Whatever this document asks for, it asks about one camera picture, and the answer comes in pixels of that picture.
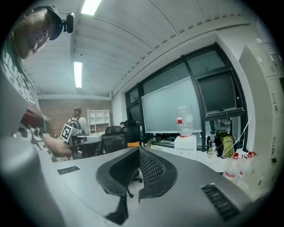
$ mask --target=mesh chair back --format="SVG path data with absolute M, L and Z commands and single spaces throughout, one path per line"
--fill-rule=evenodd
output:
M 140 142 L 140 126 L 130 125 L 122 128 L 128 143 Z
M 115 133 L 120 133 L 121 127 L 120 126 L 110 126 L 106 128 L 105 134 L 115 134 Z
M 106 128 L 102 135 L 103 147 L 106 153 L 112 153 L 127 148 L 127 141 L 120 126 Z

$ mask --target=ceiling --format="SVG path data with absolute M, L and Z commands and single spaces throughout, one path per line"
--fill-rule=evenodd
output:
M 49 1 L 61 17 L 75 13 L 74 32 L 63 32 L 32 56 L 25 69 L 39 95 L 109 97 L 119 83 L 171 39 L 204 23 L 243 16 L 233 0 L 102 0 L 95 16 L 82 15 L 82 0 Z M 76 89 L 73 62 L 83 63 Z

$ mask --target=black office chair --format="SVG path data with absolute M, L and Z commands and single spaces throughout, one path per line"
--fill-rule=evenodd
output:
M 136 124 L 134 119 L 125 122 L 122 128 L 128 143 L 140 142 L 140 126 Z
M 110 126 L 106 128 L 105 134 L 102 135 L 103 147 L 106 154 L 119 151 L 127 148 L 126 133 L 123 132 L 120 126 Z M 139 175 L 139 170 L 136 171 L 135 176 Z M 132 181 L 143 182 L 142 178 L 133 178 Z M 127 188 L 127 192 L 130 198 L 133 198 L 133 194 L 130 193 Z

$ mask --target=white cabinet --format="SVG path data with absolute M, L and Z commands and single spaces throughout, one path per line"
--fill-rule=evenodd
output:
M 273 77 L 267 80 L 272 103 L 272 112 L 275 119 L 284 117 L 284 96 L 280 79 L 282 78 Z
M 97 132 L 100 124 L 108 124 L 110 126 L 110 112 L 109 110 L 89 110 L 88 109 L 88 123 L 90 135 L 101 135 L 102 132 Z
M 256 191 L 272 187 L 284 161 L 283 64 L 276 50 L 267 50 L 267 43 L 247 44 L 239 62 L 248 80 L 255 109 L 252 151 L 256 156 L 248 186 L 250 191 Z

